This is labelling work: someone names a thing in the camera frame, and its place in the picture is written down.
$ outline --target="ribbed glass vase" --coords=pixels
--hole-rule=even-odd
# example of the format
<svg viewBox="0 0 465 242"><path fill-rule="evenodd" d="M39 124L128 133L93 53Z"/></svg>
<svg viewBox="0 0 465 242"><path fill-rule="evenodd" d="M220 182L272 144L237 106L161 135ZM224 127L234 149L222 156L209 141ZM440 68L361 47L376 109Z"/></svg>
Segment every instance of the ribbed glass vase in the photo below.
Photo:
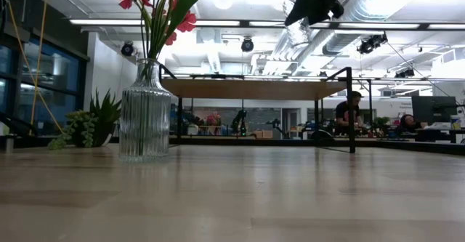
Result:
<svg viewBox="0 0 465 242"><path fill-rule="evenodd" d="M159 80L156 60L137 61L137 80L123 90L120 158L153 161L168 155L171 93Z"/></svg>

